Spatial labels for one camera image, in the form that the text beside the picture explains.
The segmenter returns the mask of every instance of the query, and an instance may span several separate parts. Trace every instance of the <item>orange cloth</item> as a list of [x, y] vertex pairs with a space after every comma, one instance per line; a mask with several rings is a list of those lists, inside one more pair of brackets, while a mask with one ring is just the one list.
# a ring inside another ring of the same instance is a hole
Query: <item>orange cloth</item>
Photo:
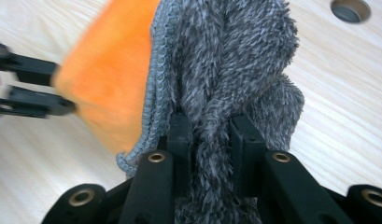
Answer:
[[151, 54], [149, 27], [159, 0], [113, 0], [55, 74], [53, 86], [111, 152], [129, 152], [141, 134]]

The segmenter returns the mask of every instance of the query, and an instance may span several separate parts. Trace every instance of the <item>folded cloth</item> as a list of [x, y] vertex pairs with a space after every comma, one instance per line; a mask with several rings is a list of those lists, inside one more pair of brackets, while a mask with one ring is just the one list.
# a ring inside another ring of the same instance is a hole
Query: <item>folded cloth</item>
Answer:
[[55, 74], [53, 86], [111, 152], [141, 134], [149, 70], [149, 27], [159, 0], [113, 0]]
[[288, 6], [162, 0], [152, 30], [143, 131], [118, 165], [134, 175], [180, 110], [191, 122], [195, 168], [187, 197], [176, 198], [176, 223], [260, 223], [256, 199], [233, 193], [227, 127], [231, 116], [246, 114], [269, 149], [290, 149], [304, 97], [283, 74], [298, 46]]

